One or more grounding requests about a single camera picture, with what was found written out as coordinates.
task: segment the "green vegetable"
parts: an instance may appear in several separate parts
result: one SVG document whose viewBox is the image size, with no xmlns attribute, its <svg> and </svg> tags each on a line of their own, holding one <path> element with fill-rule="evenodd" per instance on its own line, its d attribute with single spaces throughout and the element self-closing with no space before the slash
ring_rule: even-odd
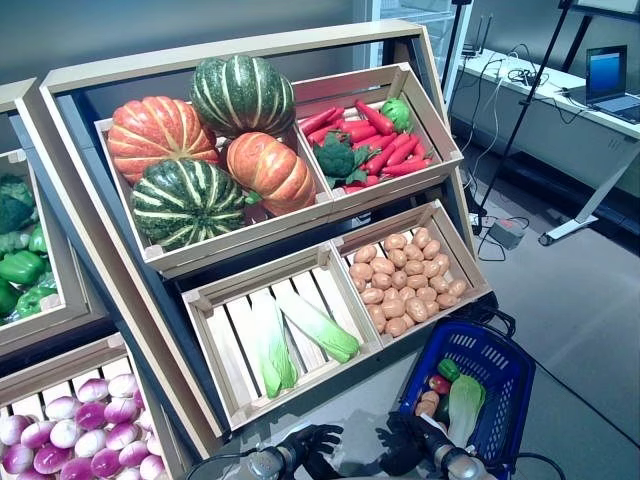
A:
<svg viewBox="0 0 640 480">
<path fill-rule="evenodd" d="M 27 185 L 15 175 L 0 177 L 0 234 L 20 230 L 38 219 L 36 202 Z"/>
<path fill-rule="evenodd" d="M 58 291 L 55 288 L 35 286 L 23 293 L 16 304 L 16 312 L 20 318 L 27 318 L 40 313 L 40 300 Z"/>
<path fill-rule="evenodd" d="M 484 404 L 485 390 L 475 379 L 460 375 L 449 392 L 449 439 L 456 447 L 467 446 Z"/>
<path fill-rule="evenodd" d="M 369 147 L 361 147 L 354 152 L 349 146 L 348 138 L 347 135 L 329 132 L 322 147 L 313 147 L 313 153 L 331 188 L 338 182 L 348 185 L 367 179 L 367 174 L 358 167 L 368 160 Z"/>
<path fill-rule="evenodd" d="M 46 268 L 46 262 L 33 252 L 8 253 L 0 262 L 0 278 L 20 285 L 33 285 Z"/>
<path fill-rule="evenodd" d="M 267 397 L 275 398 L 281 389 L 295 385 L 298 371 L 289 356 L 282 313 L 276 302 L 267 293 L 253 295 L 251 298 L 255 318 L 253 331 L 260 358 L 260 371 L 267 389 Z"/>
<path fill-rule="evenodd" d="M 131 203 L 140 231 L 166 250 L 244 226 L 240 185 L 215 165 L 197 160 L 148 167 L 133 187 Z"/>
<path fill-rule="evenodd" d="M 440 360 L 440 363 L 438 363 L 438 373 L 450 382 L 455 382 L 460 376 L 460 370 L 458 369 L 456 362 L 450 358 L 443 358 Z"/>
<path fill-rule="evenodd" d="M 13 285 L 0 278 L 0 316 L 11 313 L 18 301 L 19 292 Z"/>
<path fill-rule="evenodd" d="M 36 225 L 36 228 L 31 232 L 29 250 L 32 252 L 47 253 L 47 241 L 44 238 L 41 224 Z"/>
<path fill-rule="evenodd" d="M 23 250 L 29 245 L 29 234 L 21 232 L 9 232 L 0 235 L 0 259 L 5 253 Z"/>
<path fill-rule="evenodd" d="M 399 98 L 390 98 L 384 102 L 380 113 L 393 122 L 393 129 L 396 132 L 411 131 L 411 110 L 409 110 L 409 106 Z"/>
<path fill-rule="evenodd" d="M 289 320 L 338 362 L 346 363 L 358 353 L 358 340 L 300 295 L 289 292 L 276 302 Z"/>
</svg>

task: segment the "carrot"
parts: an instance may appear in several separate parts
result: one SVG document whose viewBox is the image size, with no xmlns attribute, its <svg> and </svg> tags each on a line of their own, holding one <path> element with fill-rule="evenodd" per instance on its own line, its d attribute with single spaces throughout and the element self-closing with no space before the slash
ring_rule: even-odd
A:
<svg viewBox="0 0 640 480">
<path fill-rule="evenodd" d="M 376 130 L 378 130 L 382 135 L 391 135 L 391 132 L 393 132 L 393 122 L 387 117 L 365 105 L 360 100 L 356 100 L 356 109 L 367 117 L 367 120 L 371 122 L 371 125 L 376 127 Z"/>
<path fill-rule="evenodd" d="M 320 112 L 316 115 L 312 115 L 309 118 L 305 118 L 302 122 L 300 122 L 300 130 L 303 134 L 309 135 L 310 133 L 318 130 L 322 125 L 324 125 L 328 120 L 336 112 L 336 107 L 331 107 L 324 112 Z"/>
<path fill-rule="evenodd" d="M 398 148 L 396 148 L 396 151 L 393 152 L 393 155 L 391 155 L 389 157 L 389 160 L 387 160 L 387 167 L 398 165 L 404 162 L 409 156 L 409 154 L 411 153 L 411 151 L 415 148 L 418 141 L 419 140 L 417 137 L 411 138 L 407 143 L 404 143 L 400 145 Z"/>
<path fill-rule="evenodd" d="M 385 148 L 381 153 L 371 158 L 367 163 L 364 164 L 364 170 L 369 175 L 377 175 L 380 169 L 384 167 L 385 163 L 391 156 L 391 154 L 395 151 L 396 147 L 393 143 L 389 144 L 387 148 Z"/>
</svg>

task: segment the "white desk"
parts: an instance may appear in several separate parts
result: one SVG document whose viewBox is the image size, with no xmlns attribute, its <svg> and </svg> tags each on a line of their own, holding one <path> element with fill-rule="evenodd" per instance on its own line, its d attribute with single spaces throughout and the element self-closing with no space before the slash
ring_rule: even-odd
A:
<svg viewBox="0 0 640 480">
<path fill-rule="evenodd" d="M 478 85 L 464 88 L 465 85 L 480 77 L 488 61 L 505 58 L 504 54 L 485 50 L 481 56 L 466 62 L 460 88 L 451 106 L 451 114 L 455 118 L 471 123 L 478 98 Z M 489 65 L 482 75 L 482 93 L 476 116 L 476 129 L 491 137 L 495 134 L 492 103 L 485 110 L 482 109 L 497 86 L 500 65 Z M 502 67 L 507 71 L 514 68 L 532 69 L 528 61 L 513 57 L 509 58 L 508 63 L 505 60 Z M 540 242 L 545 245 L 595 221 L 592 214 L 597 206 L 640 154 L 640 124 L 633 125 L 604 113 L 587 110 L 570 125 L 565 125 L 559 117 L 554 100 L 564 117 L 570 120 L 581 110 L 581 106 L 560 95 L 560 87 L 583 86 L 585 80 L 550 68 L 545 68 L 543 80 L 547 74 L 547 81 L 536 91 L 535 99 L 540 101 L 534 101 L 529 107 L 514 141 L 513 153 L 526 152 L 593 187 L 595 192 L 574 219 L 540 237 Z M 502 81 L 497 114 L 498 137 L 503 144 L 509 138 L 520 114 L 522 106 L 518 102 L 524 100 L 528 93 L 529 87 L 511 82 L 506 76 Z"/>
</svg>

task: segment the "potato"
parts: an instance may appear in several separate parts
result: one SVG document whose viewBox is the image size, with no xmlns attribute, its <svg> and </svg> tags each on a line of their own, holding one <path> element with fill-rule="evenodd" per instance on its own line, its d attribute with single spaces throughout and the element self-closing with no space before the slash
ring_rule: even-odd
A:
<svg viewBox="0 0 640 480">
<path fill-rule="evenodd" d="M 454 297 L 453 295 L 449 295 L 448 293 L 443 293 L 438 295 L 436 298 L 436 302 L 440 305 L 440 308 L 444 310 L 445 308 L 453 307 L 456 303 L 458 303 L 460 299 L 458 297 Z"/>
<path fill-rule="evenodd" d="M 424 303 L 435 301 L 437 296 L 438 292 L 436 292 L 431 287 L 422 287 L 416 290 L 416 297 L 418 297 Z"/>
<path fill-rule="evenodd" d="M 409 260 L 404 266 L 404 271 L 407 275 L 420 275 L 424 272 L 424 265 L 419 260 Z"/>
<path fill-rule="evenodd" d="M 392 318 L 385 325 L 384 331 L 391 334 L 392 337 L 398 337 L 407 331 L 407 325 L 401 318 Z"/>
<path fill-rule="evenodd" d="M 447 270 L 449 270 L 449 255 L 446 255 L 444 253 L 439 253 L 438 255 L 435 256 L 435 258 L 433 259 L 434 263 L 437 263 L 438 266 L 440 267 L 440 269 L 438 270 L 438 275 L 442 276 L 445 273 L 447 273 Z"/>
<path fill-rule="evenodd" d="M 400 294 L 398 293 L 398 290 L 396 290 L 393 287 L 387 288 L 384 291 L 384 298 L 382 299 L 382 303 L 388 302 L 389 300 L 396 300 L 398 298 L 400 298 Z"/>
<path fill-rule="evenodd" d="M 440 275 L 429 279 L 429 285 L 438 293 L 445 293 L 449 290 L 449 284 Z"/>
<path fill-rule="evenodd" d="M 422 249 L 422 254 L 427 260 L 433 260 L 438 252 L 440 252 L 440 242 L 437 240 L 429 240 Z"/>
<path fill-rule="evenodd" d="M 361 294 L 360 298 L 368 305 L 371 303 L 380 303 L 384 298 L 384 292 L 379 288 L 366 288 Z"/>
<path fill-rule="evenodd" d="M 407 260 L 424 260 L 422 250 L 416 247 L 413 243 L 410 243 L 409 245 L 404 247 L 402 251 L 407 256 Z"/>
<path fill-rule="evenodd" d="M 427 286 L 427 277 L 424 275 L 411 275 L 407 277 L 407 287 L 411 287 L 417 290 L 421 287 Z"/>
<path fill-rule="evenodd" d="M 404 302 L 404 307 L 409 316 L 418 323 L 424 322 L 427 318 L 427 307 L 418 297 L 410 298 Z"/>
<path fill-rule="evenodd" d="M 384 273 L 374 273 L 373 277 L 371 277 L 371 286 L 386 290 L 391 286 L 391 277 Z"/>
<path fill-rule="evenodd" d="M 388 252 L 389 250 L 393 250 L 394 248 L 399 248 L 400 250 L 402 250 L 406 244 L 407 239 L 404 238 L 403 235 L 400 235 L 399 233 L 392 233 L 384 239 L 384 243 L 382 246 Z"/>
<path fill-rule="evenodd" d="M 407 256 L 402 250 L 395 248 L 389 252 L 389 260 L 391 260 L 391 263 L 393 263 L 396 268 L 402 268 L 407 263 Z"/>
<path fill-rule="evenodd" d="M 453 295 L 454 297 L 459 297 L 462 295 L 467 289 L 467 282 L 464 280 L 454 280 L 449 284 L 449 291 L 447 292 L 449 295 Z"/>
<path fill-rule="evenodd" d="M 349 267 L 351 278 L 361 278 L 365 281 L 371 280 L 373 269 L 366 263 L 354 263 Z"/>
<path fill-rule="evenodd" d="M 440 265 L 438 265 L 433 260 L 423 260 L 422 265 L 424 266 L 424 274 L 427 278 L 435 277 L 440 272 Z"/>
<path fill-rule="evenodd" d="M 400 290 L 407 285 L 407 274 L 402 270 L 393 272 L 391 275 L 391 286 Z"/>
<path fill-rule="evenodd" d="M 398 298 L 403 302 L 406 302 L 409 298 L 413 298 L 416 296 L 416 291 L 411 287 L 401 288 L 398 292 Z"/>
<path fill-rule="evenodd" d="M 382 313 L 384 318 L 401 317 L 404 314 L 404 302 L 399 298 L 382 302 Z"/>
<path fill-rule="evenodd" d="M 415 235 L 413 236 L 411 243 L 413 243 L 416 247 L 422 250 L 424 247 L 427 246 L 427 243 L 429 243 L 429 240 L 431 240 L 431 235 L 429 235 L 429 230 L 427 230 L 424 227 L 420 227 L 416 231 Z"/>
<path fill-rule="evenodd" d="M 353 257 L 353 261 L 355 263 L 369 263 L 371 260 L 376 258 L 377 254 L 378 251 L 376 250 L 376 247 L 374 247 L 373 245 L 366 245 L 358 249 L 355 256 Z"/>
<path fill-rule="evenodd" d="M 386 258 L 376 257 L 371 262 L 369 262 L 371 266 L 373 276 L 374 273 L 384 273 L 385 275 L 391 275 L 396 271 L 395 265 L 391 262 L 391 260 L 387 260 Z"/>
</svg>

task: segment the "kabocha squash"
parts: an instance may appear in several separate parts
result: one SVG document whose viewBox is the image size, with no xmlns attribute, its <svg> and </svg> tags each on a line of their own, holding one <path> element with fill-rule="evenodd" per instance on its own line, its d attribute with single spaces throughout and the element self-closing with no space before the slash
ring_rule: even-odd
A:
<svg viewBox="0 0 640 480">
<path fill-rule="evenodd" d="M 162 160 L 190 157 L 216 163 L 215 143 L 192 106 L 168 97 L 132 100 L 116 109 L 107 140 L 116 169 L 131 184 Z"/>
<path fill-rule="evenodd" d="M 244 226 L 242 189 L 210 163 L 165 160 L 131 193 L 133 218 L 151 242 L 173 250 Z"/>
<path fill-rule="evenodd" d="M 231 142 L 227 168 L 242 186 L 262 197 L 262 205 L 274 215 L 315 202 L 315 182 L 306 162 L 266 133 L 245 133 Z"/>
<path fill-rule="evenodd" d="M 295 119 L 291 84 L 259 57 L 204 60 L 193 75 L 191 100 L 206 125 L 230 138 L 253 131 L 278 136 Z"/>
</svg>

